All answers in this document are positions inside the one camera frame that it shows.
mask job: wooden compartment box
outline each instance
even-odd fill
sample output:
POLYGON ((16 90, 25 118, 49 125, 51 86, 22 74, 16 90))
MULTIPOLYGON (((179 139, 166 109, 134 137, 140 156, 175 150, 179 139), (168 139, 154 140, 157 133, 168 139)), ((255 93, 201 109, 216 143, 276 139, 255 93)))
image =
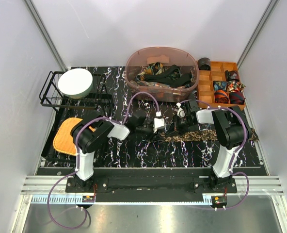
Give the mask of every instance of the wooden compartment box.
MULTIPOLYGON (((197 97, 201 101, 209 103, 212 107, 231 107, 235 104, 226 103, 216 103, 215 102, 215 92, 213 88, 213 81, 226 81, 225 71, 232 71, 237 69, 237 65, 234 62, 211 62, 211 70, 200 70, 199 83, 197 86, 197 97)), ((241 110, 246 107, 246 104, 238 104, 241 110)), ((199 103, 199 107, 207 108, 204 103, 199 103)))

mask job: white bowl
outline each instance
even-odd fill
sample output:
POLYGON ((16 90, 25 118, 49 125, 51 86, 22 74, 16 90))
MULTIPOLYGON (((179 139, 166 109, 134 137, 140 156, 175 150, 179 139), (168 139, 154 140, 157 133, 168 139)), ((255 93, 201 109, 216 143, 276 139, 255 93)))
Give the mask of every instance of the white bowl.
POLYGON ((58 80, 58 89, 67 97, 80 99, 86 97, 93 87, 92 74, 86 69, 72 69, 58 80))

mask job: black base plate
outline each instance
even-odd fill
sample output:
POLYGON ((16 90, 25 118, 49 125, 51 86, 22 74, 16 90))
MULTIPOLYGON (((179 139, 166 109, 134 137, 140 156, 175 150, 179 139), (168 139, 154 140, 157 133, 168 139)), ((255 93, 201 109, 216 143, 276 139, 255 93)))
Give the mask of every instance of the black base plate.
POLYGON ((195 193, 224 193, 226 188, 227 193, 237 193, 235 179, 231 178, 231 182, 223 187, 216 187, 211 189, 209 187, 208 178, 199 178, 193 180, 193 186, 195 193))
POLYGON ((108 187, 108 178, 95 177, 94 180, 88 180, 86 187, 82 188, 75 180, 75 178, 68 178, 66 185, 66 193, 93 193, 93 185, 97 185, 97 193, 106 193, 108 187))

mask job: white panel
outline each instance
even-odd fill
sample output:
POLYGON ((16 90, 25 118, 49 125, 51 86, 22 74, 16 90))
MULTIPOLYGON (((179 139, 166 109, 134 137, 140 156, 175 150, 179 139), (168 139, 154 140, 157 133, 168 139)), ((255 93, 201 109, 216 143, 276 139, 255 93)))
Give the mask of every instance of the white panel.
POLYGON ((123 66, 169 46, 196 59, 237 61, 269 0, 33 0, 70 66, 123 66))
POLYGON ((287 199, 287 0, 278 3, 240 75, 270 172, 287 199))
POLYGON ((0 1, 0 233, 10 229, 25 176, 34 171, 52 113, 38 95, 57 69, 23 1, 0 1))

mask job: transparent pink container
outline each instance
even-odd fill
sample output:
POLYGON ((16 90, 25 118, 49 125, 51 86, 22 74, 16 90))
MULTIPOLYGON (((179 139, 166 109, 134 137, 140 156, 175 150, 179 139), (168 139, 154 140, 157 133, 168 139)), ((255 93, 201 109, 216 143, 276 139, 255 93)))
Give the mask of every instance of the transparent pink container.
MULTIPOLYGON (((137 92, 148 92, 158 101, 180 102, 186 100, 191 92, 197 87, 199 81, 199 70, 196 60, 187 52, 169 48, 169 47, 149 47, 135 52, 128 59, 125 67, 124 77, 127 85, 130 87, 132 94, 137 92), (163 66, 177 65, 180 67, 182 74, 192 73, 192 86, 189 88, 165 88, 155 86, 135 86, 130 83, 136 75, 142 71, 143 67, 150 63, 161 62, 163 66)), ((149 99, 147 95, 138 95, 140 100, 149 99)))

